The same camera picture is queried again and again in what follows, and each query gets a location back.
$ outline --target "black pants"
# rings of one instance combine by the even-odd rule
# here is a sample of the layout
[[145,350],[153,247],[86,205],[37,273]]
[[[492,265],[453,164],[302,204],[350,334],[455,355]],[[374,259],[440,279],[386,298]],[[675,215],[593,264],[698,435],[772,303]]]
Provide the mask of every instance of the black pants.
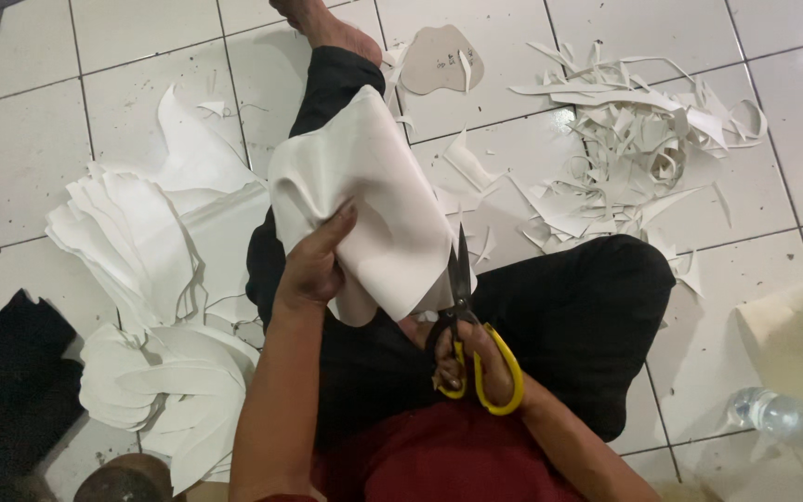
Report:
[[[373,63],[338,47],[312,52],[291,137],[328,122],[364,85],[383,92]],[[247,295],[268,328],[284,246],[271,211],[250,240]],[[665,258],[630,236],[478,276],[474,313],[504,337],[523,370],[609,441],[625,427],[625,396],[641,369],[675,284]],[[398,413],[432,405],[432,359],[382,310],[352,328],[329,312],[321,348],[319,449]]]

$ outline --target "forearm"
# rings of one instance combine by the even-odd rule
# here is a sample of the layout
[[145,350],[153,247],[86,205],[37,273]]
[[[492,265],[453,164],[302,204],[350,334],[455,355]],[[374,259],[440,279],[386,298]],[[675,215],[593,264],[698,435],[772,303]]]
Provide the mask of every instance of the forearm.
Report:
[[232,500],[309,494],[323,325],[323,306],[276,299],[268,341],[237,425]]
[[656,501],[652,487],[571,410],[524,375],[521,417],[554,467],[588,500]]

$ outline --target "plastic water bottle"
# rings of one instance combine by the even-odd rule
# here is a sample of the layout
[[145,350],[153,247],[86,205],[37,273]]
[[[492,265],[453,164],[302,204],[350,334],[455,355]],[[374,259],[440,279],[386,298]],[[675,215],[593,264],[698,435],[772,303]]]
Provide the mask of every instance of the plastic water bottle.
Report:
[[789,446],[803,449],[800,400],[761,387],[749,387],[733,395],[730,412],[742,427],[754,427]]

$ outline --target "black cloth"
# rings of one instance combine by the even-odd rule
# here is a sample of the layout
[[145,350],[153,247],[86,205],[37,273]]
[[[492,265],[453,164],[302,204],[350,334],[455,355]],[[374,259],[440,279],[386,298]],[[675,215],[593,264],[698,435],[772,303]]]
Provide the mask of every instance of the black cloth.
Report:
[[[337,47],[312,51],[305,97],[291,136],[322,127],[359,88],[381,93],[373,63]],[[247,295],[268,328],[284,246],[271,211],[250,239]],[[675,279],[651,245],[618,235],[478,276],[474,313],[495,326],[523,370],[597,433],[616,439],[625,396],[665,313]],[[433,360],[385,312],[360,328],[328,311],[321,346],[316,445],[338,440],[398,413],[432,405]]]
[[0,311],[0,499],[29,474],[82,415],[82,365],[61,359],[73,327],[21,290]]

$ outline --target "bare foot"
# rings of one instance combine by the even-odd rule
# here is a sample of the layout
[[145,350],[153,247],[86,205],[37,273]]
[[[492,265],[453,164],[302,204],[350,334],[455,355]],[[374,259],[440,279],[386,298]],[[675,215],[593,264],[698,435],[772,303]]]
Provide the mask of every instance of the bare foot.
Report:
[[293,28],[309,39],[311,48],[334,46],[352,51],[379,66],[383,51],[363,31],[334,17],[322,0],[269,0]]

